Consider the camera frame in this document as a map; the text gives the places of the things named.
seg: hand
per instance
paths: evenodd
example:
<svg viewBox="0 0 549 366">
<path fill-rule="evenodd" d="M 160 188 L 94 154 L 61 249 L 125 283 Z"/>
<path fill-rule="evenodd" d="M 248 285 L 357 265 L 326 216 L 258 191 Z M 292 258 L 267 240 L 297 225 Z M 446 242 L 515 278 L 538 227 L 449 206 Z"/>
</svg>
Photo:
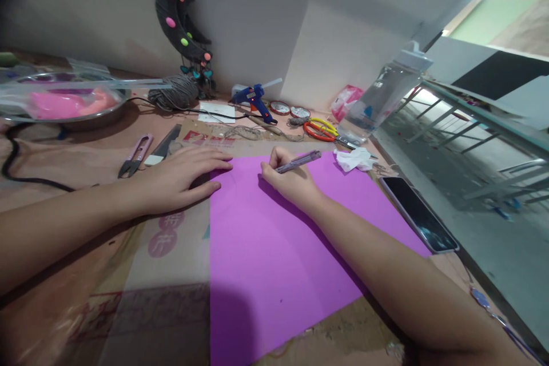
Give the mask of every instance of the hand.
<svg viewBox="0 0 549 366">
<path fill-rule="evenodd" d="M 290 151 L 275 146 L 270 154 L 269 163 L 261 163 L 261 174 L 280 194 L 303 210 L 307 205 L 314 203 L 321 194 L 307 166 L 301 166 L 283 174 L 274 170 L 290 163 L 296 157 Z"/>
<path fill-rule="evenodd" d="M 213 148 L 183 148 L 156 166 L 120 181 L 136 216 L 161 214 L 191 205 L 219 190 L 209 181 L 190 189 L 192 182 L 216 169 L 231 170 L 233 157 Z"/>
</svg>

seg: floor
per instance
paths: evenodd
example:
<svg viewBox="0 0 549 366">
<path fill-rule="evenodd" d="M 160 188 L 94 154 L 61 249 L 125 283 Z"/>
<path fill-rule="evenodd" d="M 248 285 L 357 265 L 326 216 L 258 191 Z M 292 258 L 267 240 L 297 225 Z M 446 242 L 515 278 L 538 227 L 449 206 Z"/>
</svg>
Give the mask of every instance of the floor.
<svg viewBox="0 0 549 366">
<path fill-rule="evenodd" d="M 460 137 L 444 148 L 434 148 L 449 137 L 435 130 L 412 143 L 421 127 L 440 116 L 449 106 L 443 102 L 421 119 L 412 120 L 436 98 L 423 90 L 399 113 L 393 114 L 375 133 L 382 147 L 406 177 L 418 189 L 432 209 L 463 248 L 491 279 L 504 298 L 526 323 L 545 349 L 549 350 L 549 202 L 522 205 L 519 210 L 497 199 L 463 200 L 465 193 L 479 189 L 486 182 L 503 177 L 497 172 L 533 159 L 505 141 L 496 138 L 466 154 L 461 150 L 478 140 Z M 437 128 L 456 132 L 471 123 L 443 120 Z M 474 138 L 489 137 L 476 127 L 467 133 Z M 507 221 L 497 214 L 500 206 L 511 217 Z"/>
</svg>

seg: smartphone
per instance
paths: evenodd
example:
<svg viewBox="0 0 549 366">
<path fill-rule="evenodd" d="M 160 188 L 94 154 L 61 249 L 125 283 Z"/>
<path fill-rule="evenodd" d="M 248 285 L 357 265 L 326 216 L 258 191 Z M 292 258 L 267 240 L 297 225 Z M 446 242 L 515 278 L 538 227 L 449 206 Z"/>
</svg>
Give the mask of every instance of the smartphone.
<svg viewBox="0 0 549 366">
<path fill-rule="evenodd" d="M 459 250 L 458 242 L 402 177 L 380 177 L 382 187 L 433 253 Z"/>
</svg>

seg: phone screen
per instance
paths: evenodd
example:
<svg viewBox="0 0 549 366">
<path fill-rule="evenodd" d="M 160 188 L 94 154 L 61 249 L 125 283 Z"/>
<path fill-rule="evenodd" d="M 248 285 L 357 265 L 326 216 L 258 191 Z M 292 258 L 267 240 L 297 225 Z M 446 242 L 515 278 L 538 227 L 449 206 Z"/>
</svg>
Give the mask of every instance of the phone screen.
<svg viewBox="0 0 549 366">
<path fill-rule="evenodd" d="M 422 233 L 424 241 L 429 243 L 435 252 L 458 248 L 456 241 L 406 183 L 406 180 L 401 177 L 385 177 L 383 180 Z"/>
</svg>

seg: black cable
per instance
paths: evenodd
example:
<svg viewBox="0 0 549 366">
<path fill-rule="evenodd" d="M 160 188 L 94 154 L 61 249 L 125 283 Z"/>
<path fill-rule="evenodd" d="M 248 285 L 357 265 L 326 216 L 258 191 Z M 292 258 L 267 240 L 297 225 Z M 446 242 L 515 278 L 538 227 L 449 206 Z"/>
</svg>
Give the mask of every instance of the black cable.
<svg viewBox="0 0 549 366">
<path fill-rule="evenodd" d="M 18 125 L 10 127 L 6 132 L 6 138 L 11 142 L 11 153 L 4 161 L 2 165 L 2 175 L 12 181 L 25 182 L 25 183 L 39 183 L 47 186 L 55 187 L 56 189 L 64 190 L 66 192 L 73 192 L 75 189 L 65 186 L 64 184 L 55 182 L 53 180 L 37 178 L 37 177 L 14 177 L 10 174 L 10 167 L 19 155 L 19 143 L 15 140 L 15 135 L 24 128 L 30 126 L 32 123 L 20 123 Z"/>
<path fill-rule="evenodd" d="M 155 107 L 158 107 L 156 106 L 152 101 L 149 101 L 147 100 L 146 98 L 142 98 L 142 97 L 132 97 L 132 98 L 129 98 L 128 101 L 130 100 L 143 100 L 143 101 L 146 101 L 148 104 L 152 105 L 152 106 L 155 106 Z M 185 109 L 185 110 L 182 110 L 183 112 L 191 112 L 191 113 L 201 113 L 201 114 L 210 114 L 209 112 L 207 112 L 206 110 L 197 110 L 197 109 Z M 225 114 L 219 114 L 219 113 L 214 113 L 216 117 L 225 117 L 225 118 L 230 118 L 230 119 L 234 119 L 234 120 L 239 120 L 239 119 L 242 119 L 242 118 L 247 118 L 247 117 L 258 117 L 258 118 L 263 118 L 263 116 L 260 116 L 258 114 L 245 114 L 244 116 L 240 116 L 240 117 L 234 117 L 234 116 L 227 116 Z"/>
<path fill-rule="evenodd" d="M 152 104 L 149 100 L 147 100 L 146 98 L 142 98 L 142 97 L 132 97 L 132 98 L 129 98 L 127 101 L 130 101 L 130 100 L 143 100 L 145 102 L 147 102 L 148 104 L 150 105 L 153 105 L 155 107 L 158 107 L 154 104 Z M 186 109 L 186 110 L 183 110 L 184 112 L 191 112 L 191 113 L 203 113 L 203 114 L 209 114 L 208 112 L 206 112 L 205 110 L 197 110 L 197 109 Z M 232 117 L 232 116 L 226 116 L 224 114 L 218 114 L 216 113 L 216 117 L 219 116 L 219 117 L 225 117 L 225 118 L 230 118 L 230 119 L 235 119 L 235 120 L 239 120 L 239 119 L 242 119 L 242 118 L 247 118 L 247 117 L 261 117 L 262 116 L 258 116 L 256 114 L 246 114 L 244 116 L 240 116 L 240 117 Z M 43 179 L 43 178 L 38 178 L 38 177 L 15 177 L 15 176 L 12 176 L 10 174 L 10 168 L 13 164 L 13 162 L 15 161 L 15 159 L 17 158 L 17 156 L 19 155 L 19 150 L 20 150 L 20 146 L 19 146 L 19 143 L 15 140 L 15 136 L 17 135 L 17 133 L 19 133 L 21 130 L 23 130 L 24 128 L 27 128 L 29 127 L 30 125 L 32 125 L 32 123 L 20 123 L 18 125 L 15 125 L 15 126 L 12 126 L 10 127 L 7 132 L 6 132 L 6 138 L 10 141 L 11 143 L 11 153 L 9 154 L 9 156 L 7 157 L 7 159 L 4 161 L 4 164 L 2 165 L 2 175 L 8 179 L 8 180 L 12 180 L 12 181 L 18 181 L 18 182 L 25 182 L 25 183 L 38 183 L 38 184 L 43 184 L 43 185 L 46 185 L 46 186 L 51 186 L 51 187 L 54 187 L 56 189 L 60 189 L 60 190 L 64 190 L 66 192 L 74 192 L 75 189 L 71 188 L 71 187 L 68 187 L 68 186 L 65 186 L 64 184 L 61 184 L 61 183 L 58 183 L 58 182 L 55 182 L 53 180 L 48 180 L 48 179 Z"/>
</svg>

